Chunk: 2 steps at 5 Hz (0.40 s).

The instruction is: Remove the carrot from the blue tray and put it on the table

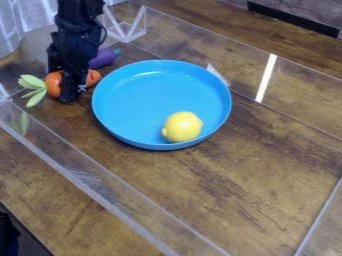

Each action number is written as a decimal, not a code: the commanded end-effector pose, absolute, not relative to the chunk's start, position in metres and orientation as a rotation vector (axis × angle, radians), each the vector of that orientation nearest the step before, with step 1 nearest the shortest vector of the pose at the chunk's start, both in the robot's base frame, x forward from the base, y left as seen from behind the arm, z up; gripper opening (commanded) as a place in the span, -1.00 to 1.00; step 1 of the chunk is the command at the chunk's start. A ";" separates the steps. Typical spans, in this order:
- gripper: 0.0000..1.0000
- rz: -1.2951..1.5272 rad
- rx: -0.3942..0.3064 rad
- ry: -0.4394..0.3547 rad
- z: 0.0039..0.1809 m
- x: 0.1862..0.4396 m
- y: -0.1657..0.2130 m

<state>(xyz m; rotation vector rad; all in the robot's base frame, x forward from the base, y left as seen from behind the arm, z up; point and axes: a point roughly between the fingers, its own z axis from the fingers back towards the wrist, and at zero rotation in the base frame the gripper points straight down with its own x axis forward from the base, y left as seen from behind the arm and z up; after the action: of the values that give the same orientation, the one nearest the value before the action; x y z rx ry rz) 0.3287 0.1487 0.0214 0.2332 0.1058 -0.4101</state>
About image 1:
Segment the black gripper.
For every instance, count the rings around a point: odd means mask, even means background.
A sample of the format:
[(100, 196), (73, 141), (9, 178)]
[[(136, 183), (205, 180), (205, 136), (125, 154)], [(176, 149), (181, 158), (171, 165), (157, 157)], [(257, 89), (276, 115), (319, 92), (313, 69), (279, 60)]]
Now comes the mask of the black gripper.
[(104, 41), (102, 26), (97, 21), (72, 24), (62, 18), (56, 18), (54, 24), (57, 30), (50, 33), (52, 42), (46, 48), (48, 72), (65, 70), (58, 100), (70, 103), (86, 90), (88, 62), (96, 57)]

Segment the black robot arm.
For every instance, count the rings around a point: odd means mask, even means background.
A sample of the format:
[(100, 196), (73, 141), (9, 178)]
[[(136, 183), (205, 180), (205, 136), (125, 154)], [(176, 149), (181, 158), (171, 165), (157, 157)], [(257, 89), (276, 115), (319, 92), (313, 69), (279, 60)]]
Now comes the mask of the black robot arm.
[(48, 71), (61, 71), (62, 103), (74, 102), (85, 90), (85, 80), (92, 58), (106, 37), (106, 30), (97, 21), (102, 14), (104, 0), (57, 0), (52, 42), (46, 48)]

